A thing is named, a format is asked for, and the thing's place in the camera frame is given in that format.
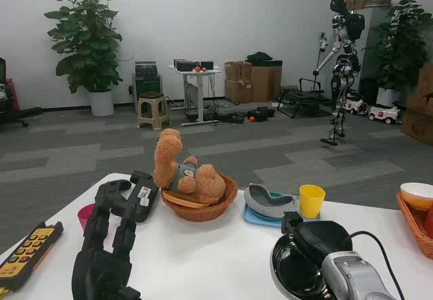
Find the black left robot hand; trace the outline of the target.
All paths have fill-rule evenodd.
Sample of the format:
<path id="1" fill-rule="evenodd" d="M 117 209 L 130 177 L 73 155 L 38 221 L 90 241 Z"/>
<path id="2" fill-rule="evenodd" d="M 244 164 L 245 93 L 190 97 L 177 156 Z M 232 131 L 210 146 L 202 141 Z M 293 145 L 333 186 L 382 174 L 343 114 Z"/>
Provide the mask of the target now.
<path id="1" fill-rule="evenodd" d="M 113 251 L 104 250 L 111 210 L 123 209 L 116 229 Z M 113 196 L 95 197 L 93 213 L 84 231 L 81 251 L 77 254 L 72 273 L 74 299 L 140 299 L 141 293 L 128 285 L 132 263 L 130 252 L 136 237 L 136 206 Z"/>

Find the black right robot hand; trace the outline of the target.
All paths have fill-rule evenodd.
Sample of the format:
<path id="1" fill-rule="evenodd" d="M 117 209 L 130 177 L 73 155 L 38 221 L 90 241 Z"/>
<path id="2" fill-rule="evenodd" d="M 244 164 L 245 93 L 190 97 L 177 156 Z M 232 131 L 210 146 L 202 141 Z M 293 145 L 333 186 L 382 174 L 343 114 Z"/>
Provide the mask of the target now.
<path id="1" fill-rule="evenodd" d="M 295 212 L 285 212 L 281 231 L 293 236 L 294 244 L 316 266 L 330 253 L 352 251 L 348 232 L 334 221 L 303 221 Z"/>

